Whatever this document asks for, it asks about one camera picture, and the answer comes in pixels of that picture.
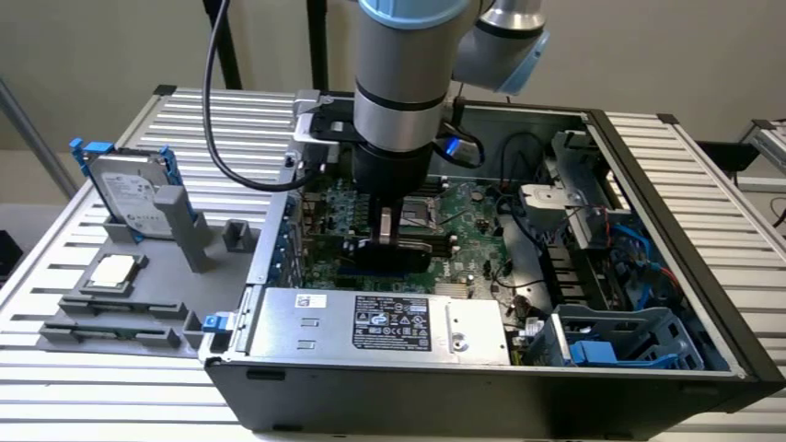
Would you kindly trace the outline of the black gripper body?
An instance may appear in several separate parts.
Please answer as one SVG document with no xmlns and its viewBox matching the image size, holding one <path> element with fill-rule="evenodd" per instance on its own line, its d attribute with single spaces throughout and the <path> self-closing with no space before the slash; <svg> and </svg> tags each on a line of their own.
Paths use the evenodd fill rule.
<svg viewBox="0 0 786 442">
<path fill-rule="evenodd" d="M 352 150 L 352 179 L 356 189 L 368 195 L 368 210 L 379 213 L 394 208 L 403 198 L 420 189 L 428 171 L 432 146 L 408 152 L 394 152 L 368 143 Z"/>
</svg>

